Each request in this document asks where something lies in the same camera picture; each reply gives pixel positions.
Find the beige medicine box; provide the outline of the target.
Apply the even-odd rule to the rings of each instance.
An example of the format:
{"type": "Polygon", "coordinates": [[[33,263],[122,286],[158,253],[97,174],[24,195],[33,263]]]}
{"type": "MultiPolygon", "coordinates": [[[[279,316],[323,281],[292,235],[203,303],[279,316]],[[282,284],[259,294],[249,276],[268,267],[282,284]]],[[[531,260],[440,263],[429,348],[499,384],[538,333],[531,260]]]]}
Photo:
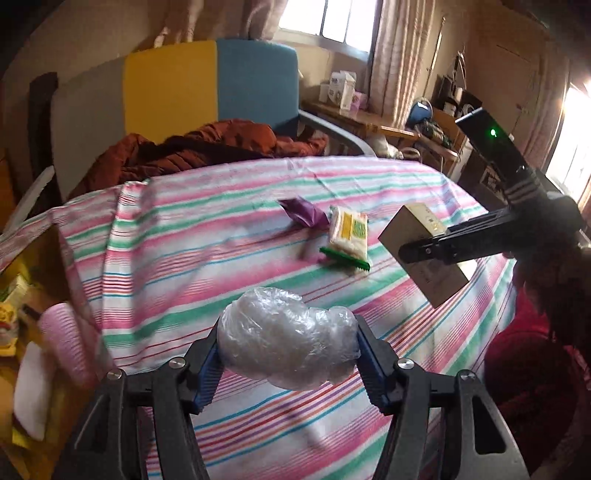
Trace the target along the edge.
{"type": "Polygon", "coordinates": [[[473,278],[478,263],[468,260],[459,264],[446,264],[406,245],[422,240],[433,240],[447,232],[446,226],[424,203],[403,205],[384,228],[378,239],[403,267],[429,303],[438,308],[464,288],[473,278]]]}

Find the yellow green snack packet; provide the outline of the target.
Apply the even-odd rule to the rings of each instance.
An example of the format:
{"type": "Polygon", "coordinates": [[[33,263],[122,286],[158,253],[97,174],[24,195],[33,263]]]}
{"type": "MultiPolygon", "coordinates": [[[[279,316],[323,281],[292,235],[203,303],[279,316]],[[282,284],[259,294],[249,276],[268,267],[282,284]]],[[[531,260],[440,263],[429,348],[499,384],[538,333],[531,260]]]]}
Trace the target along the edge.
{"type": "Polygon", "coordinates": [[[368,215],[341,206],[332,206],[329,239],[320,252],[339,264],[370,271],[368,215]]]}

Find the purple plastic bag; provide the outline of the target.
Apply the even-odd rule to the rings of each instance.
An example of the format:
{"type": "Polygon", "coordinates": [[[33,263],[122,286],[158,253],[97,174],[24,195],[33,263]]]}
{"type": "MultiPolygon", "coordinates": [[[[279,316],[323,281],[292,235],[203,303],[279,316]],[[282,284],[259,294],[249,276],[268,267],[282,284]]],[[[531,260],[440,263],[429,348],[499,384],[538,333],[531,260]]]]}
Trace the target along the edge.
{"type": "Polygon", "coordinates": [[[277,203],[283,208],[287,216],[298,225],[306,228],[328,230],[329,218],[325,212],[301,197],[281,199],[277,203]]]}

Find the white plastic bag bundle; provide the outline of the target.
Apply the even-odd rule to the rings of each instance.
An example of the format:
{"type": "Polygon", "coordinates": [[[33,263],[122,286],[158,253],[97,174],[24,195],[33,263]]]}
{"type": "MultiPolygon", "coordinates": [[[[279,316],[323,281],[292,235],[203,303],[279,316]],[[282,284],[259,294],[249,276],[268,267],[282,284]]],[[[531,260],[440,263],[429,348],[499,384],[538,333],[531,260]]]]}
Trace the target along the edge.
{"type": "Polygon", "coordinates": [[[49,352],[34,342],[27,344],[18,371],[13,414],[35,441],[43,441],[45,437],[56,369],[56,362],[49,352]]]}

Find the pink hair roller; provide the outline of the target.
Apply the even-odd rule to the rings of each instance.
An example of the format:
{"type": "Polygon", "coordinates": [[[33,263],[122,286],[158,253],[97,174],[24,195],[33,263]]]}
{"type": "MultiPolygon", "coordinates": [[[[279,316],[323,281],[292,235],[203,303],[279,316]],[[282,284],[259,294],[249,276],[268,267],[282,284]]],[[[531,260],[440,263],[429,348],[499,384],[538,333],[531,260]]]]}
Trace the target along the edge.
{"type": "Polygon", "coordinates": [[[97,332],[73,309],[62,302],[46,309],[39,328],[47,348],[59,366],[80,387],[90,387],[98,380],[97,332]]]}

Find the yellow patterned cloth ball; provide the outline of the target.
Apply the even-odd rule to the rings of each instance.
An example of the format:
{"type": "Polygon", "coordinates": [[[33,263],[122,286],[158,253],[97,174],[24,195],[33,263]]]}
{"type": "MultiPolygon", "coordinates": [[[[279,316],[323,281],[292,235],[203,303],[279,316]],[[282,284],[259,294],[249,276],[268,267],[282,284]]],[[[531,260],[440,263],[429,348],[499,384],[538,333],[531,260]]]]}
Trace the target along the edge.
{"type": "Polygon", "coordinates": [[[18,316],[10,303],[0,304],[0,356],[13,357],[16,355],[19,326],[18,316]]]}

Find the small green white box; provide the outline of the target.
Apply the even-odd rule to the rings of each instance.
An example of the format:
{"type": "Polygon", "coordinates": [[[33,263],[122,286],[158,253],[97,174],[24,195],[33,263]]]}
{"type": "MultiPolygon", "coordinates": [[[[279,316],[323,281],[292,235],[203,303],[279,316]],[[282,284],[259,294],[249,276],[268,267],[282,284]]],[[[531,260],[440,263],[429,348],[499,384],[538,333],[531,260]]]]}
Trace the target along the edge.
{"type": "Polygon", "coordinates": [[[15,310],[20,309],[29,288],[29,282],[21,274],[18,274],[1,294],[1,302],[8,303],[15,310]]]}

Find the wooden desk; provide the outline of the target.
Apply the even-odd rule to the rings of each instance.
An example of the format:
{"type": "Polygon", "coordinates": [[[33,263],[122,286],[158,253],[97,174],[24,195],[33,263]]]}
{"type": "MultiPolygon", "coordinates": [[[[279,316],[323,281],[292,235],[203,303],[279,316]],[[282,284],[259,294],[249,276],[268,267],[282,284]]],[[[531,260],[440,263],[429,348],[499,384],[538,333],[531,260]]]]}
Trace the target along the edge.
{"type": "Polygon", "coordinates": [[[445,148],[420,132],[387,125],[386,121],[378,115],[363,111],[339,110],[335,106],[310,100],[301,102],[301,107],[304,111],[345,128],[362,139],[373,134],[383,134],[396,147],[421,146],[440,160],[440,170],[448,176],[461,164],[461,156],[456,150],[445,148]]]}

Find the red pillow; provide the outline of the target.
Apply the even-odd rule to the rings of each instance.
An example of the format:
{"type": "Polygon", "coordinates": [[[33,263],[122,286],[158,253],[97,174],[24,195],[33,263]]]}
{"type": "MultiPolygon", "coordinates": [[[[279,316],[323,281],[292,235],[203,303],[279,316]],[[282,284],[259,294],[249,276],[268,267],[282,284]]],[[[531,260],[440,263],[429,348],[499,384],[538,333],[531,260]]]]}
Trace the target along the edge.
{"type": "Polygon", "coordinates": [[[583,479],[590,459],[589,371],[550,338],[523,290],[511,323],[490,343],[484,382],[533,479],[583,479]]]}

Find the pink curtain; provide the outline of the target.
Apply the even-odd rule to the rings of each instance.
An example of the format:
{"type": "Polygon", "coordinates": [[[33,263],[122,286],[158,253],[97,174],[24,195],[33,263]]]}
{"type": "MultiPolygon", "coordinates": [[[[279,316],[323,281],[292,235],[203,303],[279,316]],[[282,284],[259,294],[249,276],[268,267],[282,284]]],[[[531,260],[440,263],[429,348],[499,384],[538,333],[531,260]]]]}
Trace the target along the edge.
{"type": "MultiPolygon", "coordinates": [[[[286,1],[170,1],[155,48],[215,38],[270,40],[286,1]]],[[[370,111],[403,124],[416,94],[433,1],[383,1],[370,57],[370,111]]]]}

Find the gold box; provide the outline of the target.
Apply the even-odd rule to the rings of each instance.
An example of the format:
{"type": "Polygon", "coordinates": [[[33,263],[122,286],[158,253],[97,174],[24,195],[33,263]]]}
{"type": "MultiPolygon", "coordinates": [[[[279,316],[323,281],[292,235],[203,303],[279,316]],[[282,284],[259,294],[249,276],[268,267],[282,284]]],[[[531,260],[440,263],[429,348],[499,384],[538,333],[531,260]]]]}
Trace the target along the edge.
{"type": "Polygon", "coordinates": [[[1,476],[49,479],[109,359],[57,227],[1,258],[1,476]]]}

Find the white carton on desk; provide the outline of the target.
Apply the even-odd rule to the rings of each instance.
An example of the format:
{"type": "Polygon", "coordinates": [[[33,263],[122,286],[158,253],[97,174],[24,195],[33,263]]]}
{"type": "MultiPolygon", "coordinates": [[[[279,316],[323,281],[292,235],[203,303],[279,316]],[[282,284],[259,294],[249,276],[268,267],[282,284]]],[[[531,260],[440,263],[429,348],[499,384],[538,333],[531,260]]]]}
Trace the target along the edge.
{"type": "Polygon", "coordinates": [[[328,82],[320,85],[318,102],[346,110],[352,106],[356,92],[356,73],[345,70],[332,72],[328,82]]]}

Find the striped bed sheet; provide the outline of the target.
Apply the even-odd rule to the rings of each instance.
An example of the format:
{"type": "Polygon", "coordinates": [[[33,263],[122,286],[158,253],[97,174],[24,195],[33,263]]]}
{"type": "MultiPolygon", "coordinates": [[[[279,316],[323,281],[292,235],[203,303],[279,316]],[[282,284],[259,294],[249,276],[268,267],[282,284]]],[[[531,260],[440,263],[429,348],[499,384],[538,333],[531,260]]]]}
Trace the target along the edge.
{"type": "MultiPolygon", "coordinates": [[[[492,337],[514,315],[513,265],[500,256],[480,260],[470,283],[433,308],[378,239],[412,202],[447,225],[483,211],[458,185],[416,162],[259,160],[76,198],[3,238],[1,260],[10,262],[57,227],[71,287],[114,363],[129,373],[184,353],[226,305],[257,286],[289,290],[318,308],[345,306],[427,370],[479,369],[492,337]],[[370,270],[325,263],[324,234],[297,227],[280,208],[280,200],[294,197],[367,214],[370,270]]],[[[214,479],[368,479],[389,421],[370,405],[358,375],[288,392],[226,372],[193,425],[214,479]]]]}

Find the rust red jacket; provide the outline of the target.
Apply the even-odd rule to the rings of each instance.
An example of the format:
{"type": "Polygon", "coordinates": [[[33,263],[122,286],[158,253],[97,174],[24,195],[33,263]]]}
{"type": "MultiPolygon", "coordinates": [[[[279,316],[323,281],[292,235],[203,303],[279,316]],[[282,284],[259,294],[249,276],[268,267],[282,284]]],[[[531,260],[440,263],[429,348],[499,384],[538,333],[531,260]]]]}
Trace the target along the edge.
{"type": "Polygon", "coordinates": [[[295,138],[277,135],[270,126],[231,119],[173,135],[156,144],[132,133],[98,156],[69,194],[71,199],[123,184],[208,166],[257,159],[322,156],[327,134],[310,126],[295,138]]]}

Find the grey yellow blue chair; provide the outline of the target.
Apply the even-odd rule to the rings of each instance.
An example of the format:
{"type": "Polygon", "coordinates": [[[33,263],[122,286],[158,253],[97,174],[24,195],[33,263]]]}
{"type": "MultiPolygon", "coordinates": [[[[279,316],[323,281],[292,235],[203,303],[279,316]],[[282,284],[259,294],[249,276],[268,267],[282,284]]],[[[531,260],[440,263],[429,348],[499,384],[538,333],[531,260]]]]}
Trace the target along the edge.
{"type": "Polygon", "coordinates": [[[34,180],[14,212],[62,204],[109,146],[129,133],[160,143],[219,120],[263,123],[294,137],[322,131],[349,154],[374,151],[361,138],[300,107],[293,48],[218,39],[164,46],[110,60],[61,81],[54,72],[29,85],[27,136],[34,180]]]}

